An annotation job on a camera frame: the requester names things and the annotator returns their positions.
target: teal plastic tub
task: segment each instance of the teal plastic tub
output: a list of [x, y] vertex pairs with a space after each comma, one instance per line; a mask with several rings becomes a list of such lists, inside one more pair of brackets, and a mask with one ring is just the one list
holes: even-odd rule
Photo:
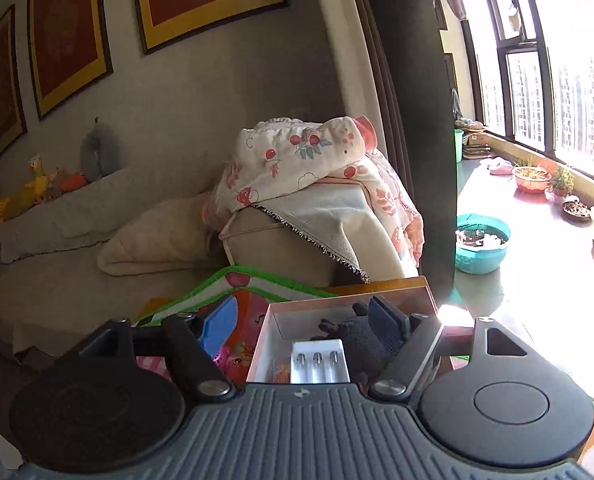
[[496, 270], [506, 257], [508, 243], [510, 241], [510, 227], [504, 221], [492, 216], [478, 214], [465, 214], [457, 217], [457, 229], [481, 229], [493, 228], [504, 234], [508, 242], [495, 249], [469, 250], [463, 246], [457, 246], [455, 251], [455, 267], [468, 274], [488, 274]]
[[455, 130], [455, 155], [457, 156], [457, 162], [462, 161], [462, 148], [464, 147], [464, 131]]

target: dark pillar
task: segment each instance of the dark pillar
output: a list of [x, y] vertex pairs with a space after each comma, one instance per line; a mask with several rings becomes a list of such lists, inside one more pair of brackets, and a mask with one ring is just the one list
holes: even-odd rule
[[450, 83], [433, 0], [369, 1], [401, 110], [415, 202], [424, 217], [421, 273], [441, 303], [455, 275], [457, 176]]

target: window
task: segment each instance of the window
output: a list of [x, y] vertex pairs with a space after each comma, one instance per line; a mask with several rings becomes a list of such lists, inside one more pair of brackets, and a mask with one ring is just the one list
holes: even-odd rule
[[594, 176], [594, 0], [464, 0], [493, 133]]

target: gray ribbed panel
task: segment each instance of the gray ribbed panel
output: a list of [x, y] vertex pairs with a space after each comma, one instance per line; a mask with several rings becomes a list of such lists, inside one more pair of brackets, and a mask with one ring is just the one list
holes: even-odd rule
[[[26, 466], [19, 480], [81, 480]], [[98, 480], [592, 480], [575, 463], [530, 472], [461, 462], [429, 440], [407, 408], [353, 384], [249, 384], [199, 408], [164, 450]]]

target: green bucket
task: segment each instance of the green bucket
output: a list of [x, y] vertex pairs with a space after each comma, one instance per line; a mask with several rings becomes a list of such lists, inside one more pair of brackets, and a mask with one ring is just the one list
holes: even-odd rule
[[463, 130], [455, 130], [455, 155], [457, 156], [457, 162], [462, 161], [462, 148], [464, 146], [462, 139], [464, 138]]

